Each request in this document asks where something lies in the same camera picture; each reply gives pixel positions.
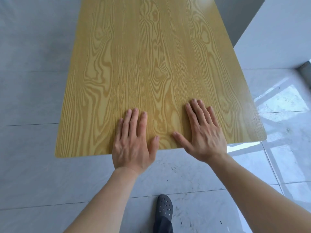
hand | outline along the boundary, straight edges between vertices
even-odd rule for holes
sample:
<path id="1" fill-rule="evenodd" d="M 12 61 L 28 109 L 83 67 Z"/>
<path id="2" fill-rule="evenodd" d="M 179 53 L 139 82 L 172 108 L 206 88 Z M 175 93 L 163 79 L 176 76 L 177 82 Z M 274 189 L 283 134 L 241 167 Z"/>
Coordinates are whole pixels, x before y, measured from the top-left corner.
<path id="1" fill-rule="evenodd" d="M 159 148 L 156 136 L 147 147 L 147 113 L 143 112 L 137 129 L 138 109 L 128 110 L 123 120 L 120 118 L 112 149 L 112 162 L 115 169 L 127 167 L 138 175 L 142 174 L 155 160 Z"/>
<path id="2" fill-rule="evenodd" d="M 212 107 L 205 108 L 204 103 L 193 99 L 186 104 L 186 111 L 190 120 L 192 142 L 187 141 L 178 132 L 173 137 L 181 144 L 185 151 L 196 159 L 208 163 L 208 160 L 219 154 L 227 153 L 227 142 L 220 128 Z"/>

wooden table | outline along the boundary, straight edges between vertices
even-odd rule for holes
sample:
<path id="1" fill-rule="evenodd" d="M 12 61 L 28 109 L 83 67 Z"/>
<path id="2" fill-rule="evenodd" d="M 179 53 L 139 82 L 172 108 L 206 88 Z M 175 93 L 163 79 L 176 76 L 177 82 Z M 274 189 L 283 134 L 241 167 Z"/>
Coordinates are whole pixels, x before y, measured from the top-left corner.
<path id="1" fill-rule="evenodd" d="M 148 112 L 147 138 L 191 139 L 184 105 L 212 105 L 228 143 L 266 139 L 213 0 L 82 0 L 55 154 L 109 154 L 118 118 Z"/>

dark pants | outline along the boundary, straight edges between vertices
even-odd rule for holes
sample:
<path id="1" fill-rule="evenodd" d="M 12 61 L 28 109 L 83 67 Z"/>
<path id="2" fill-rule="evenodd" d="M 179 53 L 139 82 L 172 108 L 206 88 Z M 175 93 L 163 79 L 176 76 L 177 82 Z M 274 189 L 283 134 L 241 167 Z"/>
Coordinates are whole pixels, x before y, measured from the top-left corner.
<path id="1" fill-rule="evenodd" d="M 171 221 L 162 216 L 153 224 L 153 233 L 173 233 Z"/>

forearm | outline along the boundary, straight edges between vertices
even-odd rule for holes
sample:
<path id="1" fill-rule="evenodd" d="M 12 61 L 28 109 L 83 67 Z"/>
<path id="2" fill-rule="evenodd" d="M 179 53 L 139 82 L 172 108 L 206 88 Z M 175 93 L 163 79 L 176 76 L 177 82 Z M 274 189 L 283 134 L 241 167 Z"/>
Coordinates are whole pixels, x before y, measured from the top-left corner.
<path id="1" fill-rule="evenodd" d="M 129 168 L 117 168 L 65 233 L 119 232 L 124 209 L 137 178 Z"/>
<path id="2" fill-rule="evenodd" d="M 256 232 L 311 232 L 311 214 L 278 193 L 227 155 L 208 164 Z"/>

glossy floor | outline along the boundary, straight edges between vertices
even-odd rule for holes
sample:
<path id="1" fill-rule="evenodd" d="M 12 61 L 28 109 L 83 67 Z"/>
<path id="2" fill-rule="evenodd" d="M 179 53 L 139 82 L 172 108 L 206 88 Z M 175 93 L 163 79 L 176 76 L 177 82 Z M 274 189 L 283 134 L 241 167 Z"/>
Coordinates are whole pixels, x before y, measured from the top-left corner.
<path id="1" fill-rule="evenodd" d="M 114 170 L 110 155 L 54 157 L 79 4 L 0 0 L 0 232 L 62 232 Z M 311 211 L 310 90 L 294 70 L 243 72 L 268 138 L 228 152 Z M 150 232 L 161 193 L 176 232 L 251 232 L 212 170 L 182 149 L 159 151 L 139 177 L 121 232 Z"/>

